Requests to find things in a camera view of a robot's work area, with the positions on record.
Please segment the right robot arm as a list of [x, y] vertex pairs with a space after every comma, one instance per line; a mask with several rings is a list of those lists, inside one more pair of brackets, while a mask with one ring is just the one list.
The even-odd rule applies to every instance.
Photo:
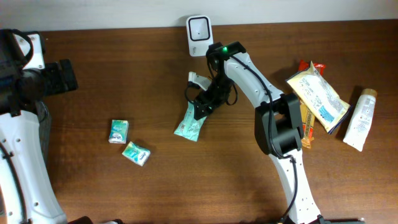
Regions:
[[240, 87], [255, 109], [254, 135], [270, 157], [287, 200], [281, 223], [325, 223], [308, 184], [303, 166], [303, 126], [300, 102], [271, 84], [251, 62], [239, 43], [211, 44], [206, 51], [211, 83], [193, 100], [196, 120], [227, 103], [232, 88]]

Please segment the white cream tube gold cap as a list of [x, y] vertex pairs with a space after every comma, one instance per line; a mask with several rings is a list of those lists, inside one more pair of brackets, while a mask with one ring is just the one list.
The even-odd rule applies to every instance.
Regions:
[[376, 97], [376, 90], [367, 88], [361, 92], [343, 138], [344, 143], [359, 152], [363, 150], [364, 143], [371, 129]]

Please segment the teal tissue pack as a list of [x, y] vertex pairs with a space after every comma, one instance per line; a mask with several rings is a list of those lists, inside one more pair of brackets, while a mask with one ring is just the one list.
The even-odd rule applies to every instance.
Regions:
[[122, 155], [133, 163], [143, 166], [150, 156], [150, 150], [130, 142], [122, 152]]
[[127, 141], [128, 129], [128, 121], [113, 119], [111, 122], [111, 131], [108, 139], [109, 143], [125, 144]]

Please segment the teal wipes packet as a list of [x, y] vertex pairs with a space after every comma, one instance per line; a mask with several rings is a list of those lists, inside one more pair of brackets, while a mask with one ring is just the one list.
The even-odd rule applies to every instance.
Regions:
[[174, 131], [175, 135], [181, 136], [185, 139], [197, 142], [201, 127], [203, 126], [206, 117], [199, 120], [194, 118], [195, 109], [191, 103], [188, 103], [188, 108], [186, 110], [185, 116], [183, 117], [180, 124]]

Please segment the cream yellow snack bag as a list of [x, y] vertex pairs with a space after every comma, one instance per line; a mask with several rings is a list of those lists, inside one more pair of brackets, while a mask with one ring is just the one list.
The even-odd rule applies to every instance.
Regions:
[[286, 79], [328, 134], [344, 121], [351, 108], [324, 79], [322, 64], [299, 61], [298, 72]]

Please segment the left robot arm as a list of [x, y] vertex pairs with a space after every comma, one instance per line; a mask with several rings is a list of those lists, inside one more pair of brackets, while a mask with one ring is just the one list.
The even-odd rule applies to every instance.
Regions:
[[72, 63], [44, 62], [39, 32], [1, 30], [1, 195], [8, 223], [66, 223], [40, 144], [46, 96], [78, 89]]

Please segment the orange spaghetti packet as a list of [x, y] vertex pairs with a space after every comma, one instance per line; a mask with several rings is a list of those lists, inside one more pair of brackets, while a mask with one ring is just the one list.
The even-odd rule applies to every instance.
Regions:
[[[314, 67], [322, 76], [323, 71], [326, 68], [326, 66], [323, 64], [314, 63]], [[306, 70], [307, 68], [309, 68], [308, 62], [304, 62], [304, 60], [299, 61], [299, 66], [298, 66], [299, 72], [301, 72], [302, 70]], [[304, 135], [303, 135], [303, 139], [302, 139], [302, 147], [311, 149], [312, 141], [314, 140], [313, 125], [315, 122], [315, 116], [312, 114], [312, 112], [308, 109], [308, 107], [304, 104], [304, 102], [302, 100], [300, 100], [300, 112], [301, 112], [301, 116], [302, 116], [302, 124], [303, 124], [303, 130], [304, 130]]]

